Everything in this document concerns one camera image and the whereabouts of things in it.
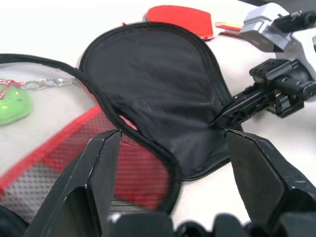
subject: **green toy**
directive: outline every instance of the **green toy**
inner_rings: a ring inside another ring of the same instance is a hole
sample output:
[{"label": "green toy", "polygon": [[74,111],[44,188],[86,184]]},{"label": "green toy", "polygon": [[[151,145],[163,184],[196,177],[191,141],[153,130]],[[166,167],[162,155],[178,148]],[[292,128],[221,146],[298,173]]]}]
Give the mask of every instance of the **green toy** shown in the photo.
[{"label": "green toy", "polygon": [[[5,85],[0,84],[0,91]],[[0,99],[0,125],[6,125],[28,116],[33,110],[32,100],[27,91],[10,86]]]}]

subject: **red mesh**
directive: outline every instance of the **red mesh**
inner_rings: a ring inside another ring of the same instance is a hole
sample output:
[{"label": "red mesh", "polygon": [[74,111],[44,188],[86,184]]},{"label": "red mesh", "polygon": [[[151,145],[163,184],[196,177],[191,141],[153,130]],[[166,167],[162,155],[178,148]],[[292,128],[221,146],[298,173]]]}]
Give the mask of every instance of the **red mesh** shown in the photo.
[{"label": "red mesh", "polygon": [[[95,134],[113,128],[115,127],[100,107],[94,107],[5,174],[0,180],[0,191],[3,192],[27,168],[38,163],[60,173],[70,161],[80,155]],[[116,198],[154,210],[161,204],[168,189],[169,174],[162,161],[123,136],[118,158]]]}]

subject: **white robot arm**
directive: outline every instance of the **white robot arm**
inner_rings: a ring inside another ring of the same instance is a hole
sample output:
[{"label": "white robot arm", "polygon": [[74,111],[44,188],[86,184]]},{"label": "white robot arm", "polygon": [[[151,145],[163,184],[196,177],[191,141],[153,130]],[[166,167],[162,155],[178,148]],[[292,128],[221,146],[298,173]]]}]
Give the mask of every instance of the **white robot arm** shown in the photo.
[{"label": "white robot arm", "polygon": [[286,117],[316,95],[316,12],[288,13],[269,3],[251,11],[240,32],[269,59],[249,71],[255,83],[233,96],[211,126],[235,127],[262,110]]}]

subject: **red string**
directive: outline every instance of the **red string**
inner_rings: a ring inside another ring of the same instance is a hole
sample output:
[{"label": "red string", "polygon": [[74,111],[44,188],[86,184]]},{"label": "red string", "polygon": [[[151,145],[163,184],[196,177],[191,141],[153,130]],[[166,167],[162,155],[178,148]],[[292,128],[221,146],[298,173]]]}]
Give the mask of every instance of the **red string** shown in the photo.
[{"label": "red string", "polygon": [[5,85],[1,90],[0,90],[0,100],[2,100],[5,96],[6,91],[9,89],[10,86],[15,86],[15,87],[21,87],[25,84],[25,82],[16,82],[14,80],[1,80],[0,79],[0,85]]}]

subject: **robotic arm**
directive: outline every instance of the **robotic arm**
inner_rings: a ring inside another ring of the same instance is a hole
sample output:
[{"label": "robotic arm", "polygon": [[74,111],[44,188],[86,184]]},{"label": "robotic arm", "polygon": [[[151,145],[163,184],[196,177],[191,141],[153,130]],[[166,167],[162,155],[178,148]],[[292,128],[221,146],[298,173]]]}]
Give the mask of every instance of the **robotic arm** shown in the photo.
[{"label": "robotic arm", "polygon": [[284,118],[316,94],[316,12],[289,14],[276,3],[251,11],[240,35],[269,59],[249,71],[255,83],[233,96],[210,123],[234,128],[262,110]]},{"label": "robotic arm", "polygon": [[225,136],[235,181],[252,221],[248,225],[221,214],[212,232],[194,222],[174,232],[165,213],[109,215],[120,141],[119,131],[109,131],[92,139],[81,157],[64,169],[23,237],[316,236],[312,183],[270,141],[234,130]]}]

